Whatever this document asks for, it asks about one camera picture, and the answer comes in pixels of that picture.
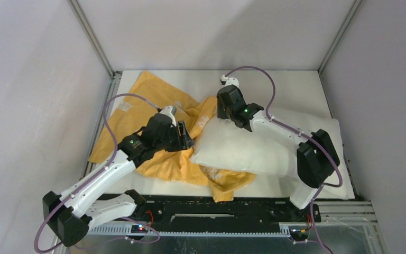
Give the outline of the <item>white pillow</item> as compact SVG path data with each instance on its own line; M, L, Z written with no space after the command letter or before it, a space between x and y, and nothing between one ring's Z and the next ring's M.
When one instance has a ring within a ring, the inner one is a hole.
M343 158L343 142L339 122L306 113L279 108L271 109L284 123L309 133L327 131L340 158L342 174L340 188L324 187L319 198L354 199L354 190ZM231 121L216 117L207 122L194 146L190 160L202 167L226 169L230 173L256 175L252 183L235 191L236 197L288 197L296 189L298 180L290 176L296 168L290 153L281 144L258 134L240 129Z

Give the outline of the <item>yellow and blue pillowcase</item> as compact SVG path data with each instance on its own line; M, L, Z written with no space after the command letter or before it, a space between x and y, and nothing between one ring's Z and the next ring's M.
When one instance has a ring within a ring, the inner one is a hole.
M103 128L89 161L102 164L118 143L133 133L154 144L170 145L181 132L178 122L184 125L193 139L200 139L207 123L216 116L217 99L214 96L198 102L189 94L173 87L148 71L141 73L134 86L119 103L109 118L109 126ZM145 177L167 182L181 182L207 186L215 202L234 199L234 191L253 182L256 175L212 166L200 166L191 161L196 152L187 150L168 152L160 149L154 156L137 167Z

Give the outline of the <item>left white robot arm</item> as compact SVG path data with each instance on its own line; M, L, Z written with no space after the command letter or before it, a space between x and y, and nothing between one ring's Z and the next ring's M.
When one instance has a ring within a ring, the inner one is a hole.
M118 143L114 153L96 170L60 194L50 191L44 195L44 224L65 247L75 245L92 228L114 219L130 217L137 221L144 218L145 199L133 189L106 201L99 197L157 152L183 151L194 145L184 121L177 121L175 113L173 106L160 109L146 126Z

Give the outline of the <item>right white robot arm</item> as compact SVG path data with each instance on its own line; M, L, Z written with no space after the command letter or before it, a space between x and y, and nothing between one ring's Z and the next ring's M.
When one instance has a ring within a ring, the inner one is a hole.
M217 117L229 120L238 128L258 134L283 145L296 163L290 176L298 180L286 207L289 219L302 220L307 206L324 186L326 179L338 170L340 159L329 133L323 129L305 133L268 115L264 107L245 102L237 85L222 83L217 92Z

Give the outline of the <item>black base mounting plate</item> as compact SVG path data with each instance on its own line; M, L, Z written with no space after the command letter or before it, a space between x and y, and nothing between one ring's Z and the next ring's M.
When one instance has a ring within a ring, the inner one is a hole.
M216 203L211 197L146 195L131 219L151 222L161 232L281 233L286 223L321 222L317 205L303 210L288 198L236 197Z

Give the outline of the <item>aluminium frame rail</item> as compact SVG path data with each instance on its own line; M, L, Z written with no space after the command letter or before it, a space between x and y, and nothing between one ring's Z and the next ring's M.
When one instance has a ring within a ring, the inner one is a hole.
M298 209L287 198L237 197L214 202L197 196L135 196L102 194L85 212L43 198L49 228L66 247L95 234L133 236L139 240L156 236L294 238L301 243L310 232L325 226L362 226L371 252L386 253L377 218L369 201L322 199Z

